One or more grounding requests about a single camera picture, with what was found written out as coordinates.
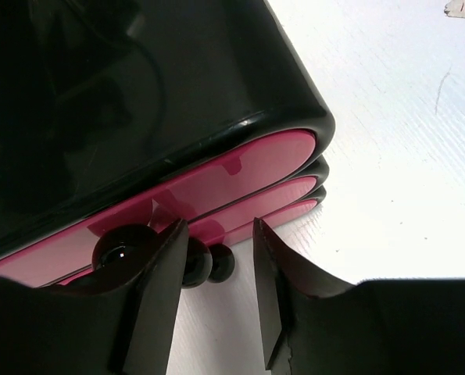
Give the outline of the black pink drawer organizer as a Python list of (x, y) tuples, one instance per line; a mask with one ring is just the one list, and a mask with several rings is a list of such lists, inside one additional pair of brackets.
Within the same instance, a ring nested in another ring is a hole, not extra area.
[(0, 277), (66, 283), (129, 224), (287, 223), (333, 135), (265, 1), (0, 1)]

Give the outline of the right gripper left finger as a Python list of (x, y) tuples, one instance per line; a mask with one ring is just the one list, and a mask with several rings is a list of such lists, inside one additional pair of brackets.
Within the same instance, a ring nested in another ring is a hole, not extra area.
[(97, 242), (91, 273), (28, 287), (0, 277), (0, 374), (163, 374), (188, 246), (178, 220)]

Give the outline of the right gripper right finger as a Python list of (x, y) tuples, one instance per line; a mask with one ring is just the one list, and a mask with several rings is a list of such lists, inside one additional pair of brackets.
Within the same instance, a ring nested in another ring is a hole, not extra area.
[(465, 374), (465, 279), (350, 284), (253, 224), (264, 364), (272, 374)]

